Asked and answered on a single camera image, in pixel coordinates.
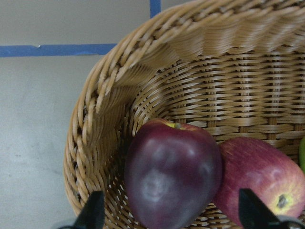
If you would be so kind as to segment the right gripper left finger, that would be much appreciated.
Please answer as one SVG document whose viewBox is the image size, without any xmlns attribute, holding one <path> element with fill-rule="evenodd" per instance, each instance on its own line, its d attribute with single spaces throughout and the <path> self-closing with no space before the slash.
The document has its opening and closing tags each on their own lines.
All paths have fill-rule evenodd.
<svg viewBox="0 0 305 229">
<path fill-rule="evenodd" d="M 74 229 L 102 229 L 105 221 L 104 193 L 94 191 L 90 194 L 83 209 L 73 224 Z"/>
</svg>

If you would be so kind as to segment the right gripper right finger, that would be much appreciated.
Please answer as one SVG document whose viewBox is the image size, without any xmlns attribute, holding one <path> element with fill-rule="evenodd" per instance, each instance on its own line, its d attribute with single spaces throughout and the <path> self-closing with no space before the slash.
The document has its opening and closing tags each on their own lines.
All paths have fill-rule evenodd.
<svg viewBox="0 0 305 229">
<path fill-rule="evenodd" d="M 286 225 L 249 188 L 239 189 L 238 215 L 244 229 L 286 228 Z"/>
</svg>

